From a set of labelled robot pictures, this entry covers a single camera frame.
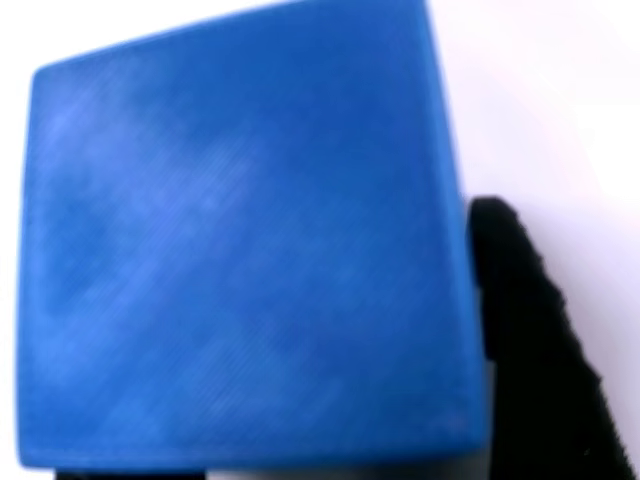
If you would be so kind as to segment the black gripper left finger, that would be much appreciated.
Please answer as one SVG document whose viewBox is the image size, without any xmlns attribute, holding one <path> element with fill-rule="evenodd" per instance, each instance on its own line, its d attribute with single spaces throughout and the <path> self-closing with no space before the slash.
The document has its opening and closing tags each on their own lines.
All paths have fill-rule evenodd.
<svg viewBox="0 0 640 480">
<path fill-rule="evenodd" d="M 54 475 L 55 480 L 206 480 L 205 472 L 172 472 L 172 473 L 114 473 L 114 472 L 79 472 L 60 471 Z"/>
</svg>

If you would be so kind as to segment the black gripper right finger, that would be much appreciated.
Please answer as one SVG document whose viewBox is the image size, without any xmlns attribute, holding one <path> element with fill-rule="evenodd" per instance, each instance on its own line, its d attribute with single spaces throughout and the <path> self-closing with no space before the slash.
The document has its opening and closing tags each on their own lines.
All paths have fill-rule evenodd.
<svg viewBox="0 0 640 480">
<path fill-rule="evenodd" d="M 517 212 L 470 204 L 485 354 L 495 364 L 492 479 L 633 479 L 601 378 Z"/>
</svg>

